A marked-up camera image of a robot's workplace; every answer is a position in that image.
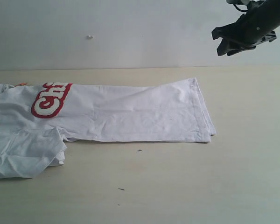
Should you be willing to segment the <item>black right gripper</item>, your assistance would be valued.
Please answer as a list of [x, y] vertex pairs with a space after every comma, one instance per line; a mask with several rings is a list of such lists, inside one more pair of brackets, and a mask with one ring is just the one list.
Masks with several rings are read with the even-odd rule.
[[261, 43], [273, 42], [277, 39], [276, 28], [277, 9], [250, 9], [236, 22], [215, 27], [211, 36], [213, 40], [223, 38], [217, 48], [218, 56], [232, 56], [253, 50]]

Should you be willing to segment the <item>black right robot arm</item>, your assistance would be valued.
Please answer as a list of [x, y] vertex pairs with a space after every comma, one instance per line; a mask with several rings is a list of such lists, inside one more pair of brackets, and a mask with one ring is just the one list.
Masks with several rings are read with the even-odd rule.
[[218, 56], [253, 50], [257, 45], [277, 39], [275, 29], [280, 26], [280, 0], [228, 0], [227, 3], [243, 14], [236, 22], [212, 30], [214, 40], [222, 38]]

